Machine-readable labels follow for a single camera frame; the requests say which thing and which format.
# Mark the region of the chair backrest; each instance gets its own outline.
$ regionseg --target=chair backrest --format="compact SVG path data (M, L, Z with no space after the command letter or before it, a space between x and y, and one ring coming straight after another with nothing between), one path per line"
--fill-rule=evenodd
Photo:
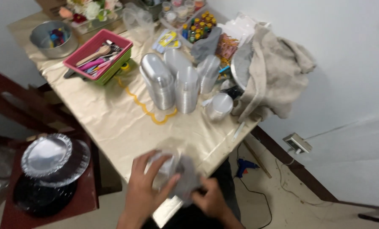
M24 89L22 86L0 74L0 114L8 117L9 119L12 119L29 129L42 133L58 132L58 130L47 126L42 121L32 117L24 110L8 102L2 96L5 92L10 93L32 110L41 113L44 117L60 121L76 130L83 131L78 121L72 115L69 115L59 108L54 107L38 94Z

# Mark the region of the glue gun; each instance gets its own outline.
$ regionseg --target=glue gun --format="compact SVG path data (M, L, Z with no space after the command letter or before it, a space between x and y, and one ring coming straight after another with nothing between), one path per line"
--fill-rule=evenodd
M243 177L243 172L245 169L247 169L247 168L252 168L252 169L259 168L259 166L257 164L254 164L253 162L246 161L246 160L243 160L240 158L237 160L237 163L239 164L239 169L237 170L236 176L239 178Z

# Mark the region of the green basket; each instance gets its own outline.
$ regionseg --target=green basket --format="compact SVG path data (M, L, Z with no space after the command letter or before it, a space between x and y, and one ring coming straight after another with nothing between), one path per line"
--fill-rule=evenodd
M120 69L120 67L126 63L130 57L132 56L132 48L128 49L113 65L110 66L102 76L95 80L95 82L99 85L105 85Z

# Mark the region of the cardboard box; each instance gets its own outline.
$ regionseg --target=cardboard box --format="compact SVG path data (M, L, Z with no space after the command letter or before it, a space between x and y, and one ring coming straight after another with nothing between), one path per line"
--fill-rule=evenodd
M60 7L64 7L67 5L67 0L35 0L41 8L43 8L43 12L53 20L62 20L59 15Z

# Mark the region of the black cable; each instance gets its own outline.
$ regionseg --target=black cable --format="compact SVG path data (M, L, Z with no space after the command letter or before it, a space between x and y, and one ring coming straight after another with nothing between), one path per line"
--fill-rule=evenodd
M237 147L237 150L236 150L236 151L237 151L237 160L236 160L236 163L237 163L237 161L238 161L238 159L239 159L239 148L240 148L240 145L241 145L241 144L242 144L242 143L239 144L239 146ZM270 213L270 222L268 222L268 224L266 224L266 225L264 225L264 226L262 226L262 227L259 227L258 229L265 228L265 227L268 226L268 225L271 223L271 221L273 220L273 215L272 215L272 213L271 213L270 205L268 204L267 196L266 196L264 193L261 193L261 192L258 192L258 191L251 191L251 190L249 190L249 189L247 188L246 184L242 181L242 179L240 179L240 177L238 177L238 178L239 178L239 180L242 182L242 184L244 185L244 187L245 187L249 192L253 192L253 193L257 193L257 194L261 194L261 195L263 195L264 198L266 199L267 207L268 207L268 211L269 211L269 213Z

